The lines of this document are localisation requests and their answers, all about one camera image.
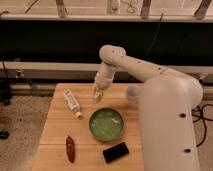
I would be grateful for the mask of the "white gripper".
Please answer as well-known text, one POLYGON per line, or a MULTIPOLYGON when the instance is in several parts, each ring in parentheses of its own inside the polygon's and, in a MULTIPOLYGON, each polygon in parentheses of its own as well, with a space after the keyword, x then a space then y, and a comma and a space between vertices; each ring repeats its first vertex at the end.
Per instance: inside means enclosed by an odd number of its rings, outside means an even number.
POLYGON ((109 65, 101 65, 95 76, 95 85, 93 87, 94 100, 98 100, 99 89, 99 101, 104 96, 104 90, 108 89, 114 79, 114 68, 109 65))

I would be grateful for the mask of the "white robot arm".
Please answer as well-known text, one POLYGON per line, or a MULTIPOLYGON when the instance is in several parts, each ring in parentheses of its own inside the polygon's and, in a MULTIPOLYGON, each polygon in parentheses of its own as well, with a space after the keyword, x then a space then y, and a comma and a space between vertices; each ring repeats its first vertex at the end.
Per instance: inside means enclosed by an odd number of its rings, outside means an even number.
POLYGON ((192 110, 203 98, 200 82, 178 70, 130 57, 119 46, 102 46, 99 57, 97 102, 118 68, 142 82, 139 125, 144 171, 200 171, 192 119, 192 110))

